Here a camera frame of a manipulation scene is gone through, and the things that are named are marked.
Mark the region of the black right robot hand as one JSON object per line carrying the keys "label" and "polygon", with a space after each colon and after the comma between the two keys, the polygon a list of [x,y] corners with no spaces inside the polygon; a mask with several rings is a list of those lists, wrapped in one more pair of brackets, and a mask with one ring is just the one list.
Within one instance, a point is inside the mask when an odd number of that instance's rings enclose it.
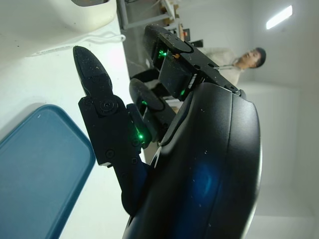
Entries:
{"label": "black right robot hand", "polygon": [[99,165],[113,167],[129,214],[125,239],[242,239],[262,172],[255,105],[186,41],[155,24],[144,45],[178,112],[131,79],[125,105],[98,58],[75,46],[78,106]]}

